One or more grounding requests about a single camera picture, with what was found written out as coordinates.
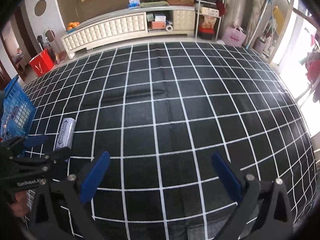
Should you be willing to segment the purple wafer packet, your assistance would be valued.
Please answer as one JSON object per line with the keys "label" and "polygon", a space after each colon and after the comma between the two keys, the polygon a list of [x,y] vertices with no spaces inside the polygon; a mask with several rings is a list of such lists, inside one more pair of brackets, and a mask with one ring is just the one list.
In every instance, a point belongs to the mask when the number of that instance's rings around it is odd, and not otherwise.
{"label": "purple wafer packet", "polygon": [[57,135],[54,150],[61,148],[72,148],[76,121],[73,118],[64,118],[61,122],[60,130]]}

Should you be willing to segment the blue plastic basket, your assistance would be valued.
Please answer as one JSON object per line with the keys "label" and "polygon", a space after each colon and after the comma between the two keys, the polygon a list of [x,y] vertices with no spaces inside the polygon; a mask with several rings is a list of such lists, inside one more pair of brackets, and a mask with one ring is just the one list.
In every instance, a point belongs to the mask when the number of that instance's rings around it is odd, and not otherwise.
{"label": "blue plastic basket", "polygon": [[35,116],[35,106],[18,82],[16,75],[1,90],[1,139],[8,141],[13,137],[27,137]]}

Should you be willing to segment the black white grid tablecloth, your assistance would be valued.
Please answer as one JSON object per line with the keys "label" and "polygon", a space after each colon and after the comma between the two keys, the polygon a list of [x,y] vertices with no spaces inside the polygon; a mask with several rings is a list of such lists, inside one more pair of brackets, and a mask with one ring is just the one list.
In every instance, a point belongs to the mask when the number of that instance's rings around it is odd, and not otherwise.
{"label": "black white grid tablecloth", "polygon": [[158,42],[84,56],[25,86],[36,108],[27,156],[76,120],[62,180],[108,152],[86,204],[106,239],[213,239],[236,207],[211,165],[218,152],[260,180],[281,178],[293,220],[316,194],[315,157],[303,117],[275,71],[253,50]]}

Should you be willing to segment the pile of oranges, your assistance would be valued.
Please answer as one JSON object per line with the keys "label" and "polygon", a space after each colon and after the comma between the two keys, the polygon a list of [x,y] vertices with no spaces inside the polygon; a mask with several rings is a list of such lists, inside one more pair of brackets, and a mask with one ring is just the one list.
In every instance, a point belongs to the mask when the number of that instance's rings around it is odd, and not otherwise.
{"label": "pile of oranges", "polygon": [[70,22],[67,25],[67,31],[70,31],[74,28],[76,28],[80,23],[79,22]]}

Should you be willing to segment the white TV cabinet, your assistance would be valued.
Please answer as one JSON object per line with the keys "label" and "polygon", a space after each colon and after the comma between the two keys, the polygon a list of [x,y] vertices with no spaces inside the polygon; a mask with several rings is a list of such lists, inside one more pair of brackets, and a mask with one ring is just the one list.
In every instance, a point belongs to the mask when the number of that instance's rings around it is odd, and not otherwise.
{"label": "white TV cabinet", "polygon": [[[152,21],[166,22],[173,31],[151,29]],[[70,59],[77,51],[136,38],[187,35],[195,29],[194,7],[169,5],[167,7],[133,8],[109,12],[80,23],[73,31],[61,37]]]}

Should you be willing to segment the pink tote bag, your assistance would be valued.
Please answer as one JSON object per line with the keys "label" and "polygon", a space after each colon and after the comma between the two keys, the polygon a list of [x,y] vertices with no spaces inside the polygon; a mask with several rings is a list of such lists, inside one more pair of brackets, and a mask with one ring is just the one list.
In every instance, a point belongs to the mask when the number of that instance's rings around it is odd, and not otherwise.
{"label": "pink tote bag", "polygon": [[241,47],[246,39],[246,33],[240,26],[226,27],[221,40],[227,46]]}

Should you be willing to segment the orange box in cabinet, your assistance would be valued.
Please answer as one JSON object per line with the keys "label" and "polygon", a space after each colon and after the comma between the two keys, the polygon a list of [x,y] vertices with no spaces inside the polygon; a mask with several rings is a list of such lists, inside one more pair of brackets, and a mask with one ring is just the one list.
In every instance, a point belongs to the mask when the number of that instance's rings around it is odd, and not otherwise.
{"label": "orange box in cabinet", "polygon": [[165,29],[166,28],[166,22],[152,21],[150,23],[150,28],[151,29]]}

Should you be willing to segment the white tape roll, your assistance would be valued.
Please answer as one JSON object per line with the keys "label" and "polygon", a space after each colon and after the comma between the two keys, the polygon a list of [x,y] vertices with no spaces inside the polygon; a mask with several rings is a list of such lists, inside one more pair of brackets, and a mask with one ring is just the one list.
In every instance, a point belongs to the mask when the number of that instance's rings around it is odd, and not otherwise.
{"label": "white tape roll", "polygon": [[173,26],[168,24],[168,25],[166,25],[165,30],[168,32],[171,32],[171,31],[173,31]]}

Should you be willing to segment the blue tissue box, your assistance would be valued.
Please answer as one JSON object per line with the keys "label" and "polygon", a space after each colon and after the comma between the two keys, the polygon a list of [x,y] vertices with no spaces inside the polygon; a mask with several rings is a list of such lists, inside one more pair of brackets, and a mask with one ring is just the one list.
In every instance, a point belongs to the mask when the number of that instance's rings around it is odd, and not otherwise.
{"label": "blue tissue box", "polygon": [[140,0],[129,0],[127,7],[129,9],[140,7]]}

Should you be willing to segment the silver standing air conditioner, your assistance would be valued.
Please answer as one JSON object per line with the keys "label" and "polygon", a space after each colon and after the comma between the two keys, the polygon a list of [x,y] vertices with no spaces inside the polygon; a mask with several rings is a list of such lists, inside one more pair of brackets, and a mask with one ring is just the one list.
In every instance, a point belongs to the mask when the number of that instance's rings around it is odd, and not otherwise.
{"label": "silver standing air conditioner", "polygon": [[244,18],[246,0],[226,0],[225,14],[222,21],[222,29],[240,26]]}

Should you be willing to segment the white metal shelf rack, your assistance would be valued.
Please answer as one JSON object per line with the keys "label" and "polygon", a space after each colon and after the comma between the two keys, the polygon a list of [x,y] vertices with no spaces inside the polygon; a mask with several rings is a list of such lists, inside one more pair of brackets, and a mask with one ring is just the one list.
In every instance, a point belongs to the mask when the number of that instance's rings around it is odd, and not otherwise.
{"label": "white metal shelf rack", "polygon": [[196,38],[218,39],[226,12],[225,5],[226,0],[194,0]]}

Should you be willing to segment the green folded cloth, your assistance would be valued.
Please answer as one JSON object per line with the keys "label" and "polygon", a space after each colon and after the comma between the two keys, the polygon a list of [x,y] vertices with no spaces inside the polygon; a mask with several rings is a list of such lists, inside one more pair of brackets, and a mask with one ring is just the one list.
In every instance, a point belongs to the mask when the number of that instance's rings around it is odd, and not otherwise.
{"label": "green folded cloth", "polygon": [[150,7],[167,7],[169,3],[166,1],[157,1],[157,2],[142,2],[140,4],[141,8],[150,8]]}

